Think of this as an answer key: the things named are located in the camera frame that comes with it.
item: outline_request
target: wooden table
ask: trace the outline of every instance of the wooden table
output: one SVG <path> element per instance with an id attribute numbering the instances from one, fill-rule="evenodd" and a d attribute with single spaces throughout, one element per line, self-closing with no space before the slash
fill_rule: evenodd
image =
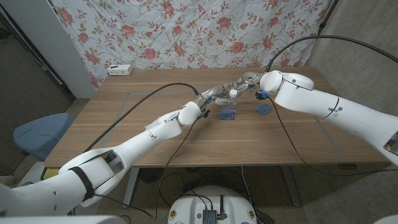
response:
<path id="1" fill-rule="evenodd" d="M 311 67 L 275 68 L 282 72 L 306 75 L 317 90 L 336 94 Z M 45 160 L 47 167 L 61 167 L 81 154 L 115 119 L 149 92 L 172 82 L 184 82 L 203 92 L 215 85 L 235 82 L 244 72 L 263 72 L 263 68 L 210 68 L 189 70 L 137 70 L 126 77 L 108 77 L 88 102 L 61 141 Z M 159 116 L 180 109 L 195 98 L 186 86 L 170 86 L 151 96 L 122 120 L 95 147 L 121 144 L 141 133 L 144 126 Z M 297 165 L 297 157 L 276 113 L 260 115 L 254 107 L 267 103 L 254 94 L 244 93 L 236 105 L 235 120 L 220 120 L 221 107 L 212 103 L 210 114 L 197 121 L 170 167 L 194 166 L 269 166 Z M 309 164 L 384 162 L 379 155 L 352 134 L 307 114 L 286 110 L 278 112 L 302 157 Z M 176 138 L 162 143 L 142 158 L 135 167 L 163 167 L 178 148 L 189 127 Z"/>

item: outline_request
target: blue object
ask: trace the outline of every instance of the blue object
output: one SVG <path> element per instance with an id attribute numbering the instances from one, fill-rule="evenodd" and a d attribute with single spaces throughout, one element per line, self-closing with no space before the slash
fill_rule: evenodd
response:
<path id="1" fill-rule="evenodd" d="M 23 151 L 44 161 L 72 122 L 68 113 L 36 119 L 14 130 L 14 142 Z"/>
<path id="2" fill-rule="evenodd" d="M 221 110 L 220 119 L 235 119 L 235 110 Z"/>
<path id="3" fill-rule="evenodd" d="M 266 92 L 262 92 L 262 95 L 261 95 L 264 99 L 266 99 L 266 98 L 268 98 L 269 96 L 268 96 L 268 94 L 266 93 Z"/>
<path id="4" fill-rule="evenodd" d="M 255 108 L 261 115 L 264 115 L 264 114 L 269 113 L 269 112 L 272 111 L 272 109 L 271 109 L 268 105 L 266 105 L 266 104 L 261 104 L 261 105 L 255 106 L 254 108 Z"/>

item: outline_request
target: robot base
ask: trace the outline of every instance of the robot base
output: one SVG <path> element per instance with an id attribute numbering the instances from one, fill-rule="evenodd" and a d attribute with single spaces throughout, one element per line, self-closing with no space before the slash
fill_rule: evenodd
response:
<path id="1" fill-rule="evenodd" d="M 250 202 L 235 191 L 216 185 L 202 186 L 193 189 L 200 197 L 194 196 L 190 190 L 178 198 L 172 205 L 169 213 L 168 224 L 256 224 L 256 215 Z"/>

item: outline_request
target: white power strip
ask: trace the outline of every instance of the white power strip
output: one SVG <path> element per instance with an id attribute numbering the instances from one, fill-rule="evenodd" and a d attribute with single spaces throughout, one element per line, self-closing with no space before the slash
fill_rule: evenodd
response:
<path id="1" fill-rule="evenodd" d="M 132 65 L 111 65 L 108 68 L 110 75 L 130 75 L 132 72 Z"/>

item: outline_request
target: table leg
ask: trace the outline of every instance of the table leg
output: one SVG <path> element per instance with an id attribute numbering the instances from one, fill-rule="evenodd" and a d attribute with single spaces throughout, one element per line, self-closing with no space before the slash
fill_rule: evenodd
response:
<path id="1" fill-rule="evenodd" d="M 282 175 L 284 176 L 285 185 L 287 190 L 289 191 L 290 198 L 292 199 L 292 204 L 296 207 L 301 205 L 299 192 L 296 188 L 296 183 L 294 182 L 292 170 L 290 166 L 281 166 L 280 169 L 282 170 Z"/>
<path id="2" fill-rule="evenodd" d="M 124 194 L 123 203 L 130 204 L 134 187 L 136 186 L 139 168 L 131 168 L 129 182 L 127 183 L 126 193 Z"/>

